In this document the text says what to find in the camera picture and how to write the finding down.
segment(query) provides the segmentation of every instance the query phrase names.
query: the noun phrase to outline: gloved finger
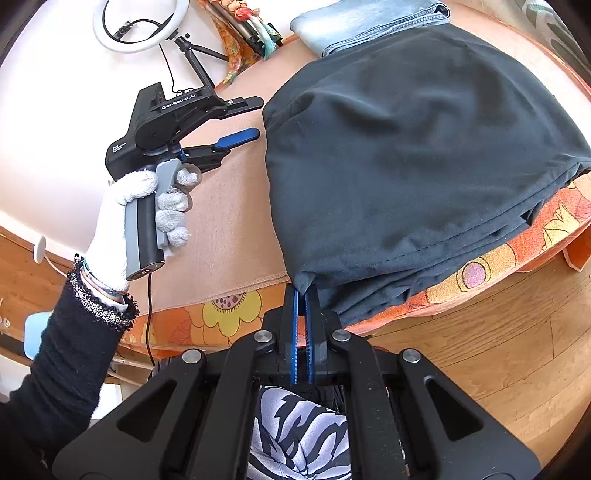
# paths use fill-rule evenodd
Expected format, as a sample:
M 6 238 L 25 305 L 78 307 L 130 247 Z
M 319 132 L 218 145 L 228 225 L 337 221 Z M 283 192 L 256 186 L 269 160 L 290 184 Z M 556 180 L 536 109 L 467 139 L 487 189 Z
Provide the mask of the gloved finger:
M 203 178 L 201 171 L 197 167 L 191 170 L 188 171 L 186 168 L 182 168 L 177 172 L 177 183 L 183 186 L 187 192 L 190 192 L 199 185 Z
M 189 230 L 186 227 L 178 226 L 174 230 L 169 231 L 167 234 L 168 243 L 173 247 L 184 247 L 189 241 Z
M 185 214 L 176 210 L 159 210 L 156 212 L 156 228 L 169 232 L 176 227 L 185 226 Z
M 113 195 L 115 201 L 120 205 L 126 205 L 133 199 L 150 195 L 157 186 L 158 177 L 155 172 L 133 171 L 111 185 L 109 194 Z
M 158 197 L 158 208 L 160 210 L 184 212 L 189 208 L 189 200 L 181 190 L 171 188 Z

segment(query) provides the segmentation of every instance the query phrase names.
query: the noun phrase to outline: person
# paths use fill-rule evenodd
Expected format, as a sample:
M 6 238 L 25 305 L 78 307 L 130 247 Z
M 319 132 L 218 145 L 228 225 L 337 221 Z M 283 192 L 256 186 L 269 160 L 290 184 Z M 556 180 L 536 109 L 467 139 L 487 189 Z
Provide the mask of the person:
M 186 170 L 177 181 L 185 192 L 199 182 Z M 156 186 L 153 172 L 139 171 L 107 189 L 95 236 L 86 256 L 68 273 L 31 372 L 9 401 L 0 404 L 1 478 L 55 480 L 51 466 L 56 455 L 88 428 L 117 345 L 139 313 L 127 293 L 125 206 Z M 185 193 L 171 189 L 157 201 L 157 226 L 167 233 L 169 244 L 181 248 L 189 238 Z M 338 397 L 319 390 L 298 395 L 262 387 L 247 477 L 349 479 L 347 421 Z

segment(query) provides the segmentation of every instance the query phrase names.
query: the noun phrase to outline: light blue denim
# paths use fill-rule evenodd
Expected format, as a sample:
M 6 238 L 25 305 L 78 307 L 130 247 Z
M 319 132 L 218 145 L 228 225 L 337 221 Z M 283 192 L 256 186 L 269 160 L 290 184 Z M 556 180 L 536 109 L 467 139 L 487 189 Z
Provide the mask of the light blue denim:
M 449 7 L 433 0 L 340 0 L 301 14 L 291 30 L 319 57 L 413 27 L 449 22 Z

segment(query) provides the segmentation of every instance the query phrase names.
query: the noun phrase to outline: folded dark garment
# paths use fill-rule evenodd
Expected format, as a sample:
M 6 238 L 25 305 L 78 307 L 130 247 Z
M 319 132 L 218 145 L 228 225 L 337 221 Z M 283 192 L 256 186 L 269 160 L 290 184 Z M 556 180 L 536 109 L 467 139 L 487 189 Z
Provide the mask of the folded dark garment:
M 589 145 L 544 85 L 452 25 L 314 61 L 263 116 L 287 271 L 344 325 L 515 237 L 591 169 Z

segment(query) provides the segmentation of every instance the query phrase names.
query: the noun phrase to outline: triangular cutout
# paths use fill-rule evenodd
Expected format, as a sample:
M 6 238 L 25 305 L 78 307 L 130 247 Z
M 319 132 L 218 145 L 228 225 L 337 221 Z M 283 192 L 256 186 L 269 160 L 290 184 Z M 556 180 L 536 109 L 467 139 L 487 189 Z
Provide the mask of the triangular cutout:
M 443 428 L 452 442 L 482 429 L 482 422 L 465 409 L 435 380 L 427 380 L 427 391 L 435 404 Z
M 175 381 L 167 381 L 150 397 L 121 418 L 117 422 L 117 428 L 140 442 L 149 442 L 158 428 L 160 418 L 164 414 L 176 386 Z

